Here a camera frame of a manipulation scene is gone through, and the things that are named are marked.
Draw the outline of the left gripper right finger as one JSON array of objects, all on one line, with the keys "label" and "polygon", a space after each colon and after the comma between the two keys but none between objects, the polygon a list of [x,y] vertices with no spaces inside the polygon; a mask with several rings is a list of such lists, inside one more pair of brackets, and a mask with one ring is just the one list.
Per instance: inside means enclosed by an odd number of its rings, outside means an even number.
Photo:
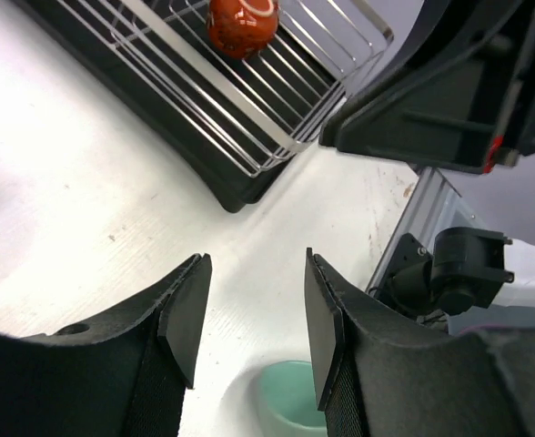
[{"label": "left gripper right finger", "polygon": [[535,436],[535,329],[418,325],[306,254],[318,408],[331,436]]}]

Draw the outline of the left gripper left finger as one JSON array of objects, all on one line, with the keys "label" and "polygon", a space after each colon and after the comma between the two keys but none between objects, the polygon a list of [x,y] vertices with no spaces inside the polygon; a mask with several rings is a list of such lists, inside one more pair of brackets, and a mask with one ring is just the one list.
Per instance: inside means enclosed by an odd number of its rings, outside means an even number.
[{"label": "left gripper left finger", "polygon": [[175,436],[194,385],[212,262],[54,334],[0,333],[0,436]]}]

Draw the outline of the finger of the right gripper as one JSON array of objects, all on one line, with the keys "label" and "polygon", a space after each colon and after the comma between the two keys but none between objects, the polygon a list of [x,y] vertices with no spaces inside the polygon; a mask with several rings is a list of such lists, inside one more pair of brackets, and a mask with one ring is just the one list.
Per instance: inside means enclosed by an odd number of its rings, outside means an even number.
[{"label": "finger of the right gripper", "polygon": [[485,174],[535,154],[535,1],[427,1],[324,125],[345,154]]}]

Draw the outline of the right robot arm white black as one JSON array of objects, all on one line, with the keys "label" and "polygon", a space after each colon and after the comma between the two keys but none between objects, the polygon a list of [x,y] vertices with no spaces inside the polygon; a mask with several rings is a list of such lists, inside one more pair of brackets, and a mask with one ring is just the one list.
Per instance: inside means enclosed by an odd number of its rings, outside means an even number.
[{"label": "right robot arm white black", "polygon": [[[535,154],[535,1],[427,1],[383,71],[324,126],[345,154],[485,175]],[[431,254],[399,238],[373,295],[410,317],[487,308],[515,280],[515,242],[451,227]]]}]

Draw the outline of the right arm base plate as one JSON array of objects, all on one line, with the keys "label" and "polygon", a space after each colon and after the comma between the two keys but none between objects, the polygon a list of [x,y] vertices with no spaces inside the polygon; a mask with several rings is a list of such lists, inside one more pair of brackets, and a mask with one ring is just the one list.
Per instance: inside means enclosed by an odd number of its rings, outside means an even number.
[{"label": "right arm base plate", "polygon": [[427,282],[424,269],[431,265],[431,261],[431,254],[411,233],[393,237],[368,285],[369,296],[407,314],[407,309],[399,305],[395,296],[399,299],[410,296],[415,300],[418,294],[400,290],[409,289],[408,279],[412,280],[413,288],[424,286]]}]

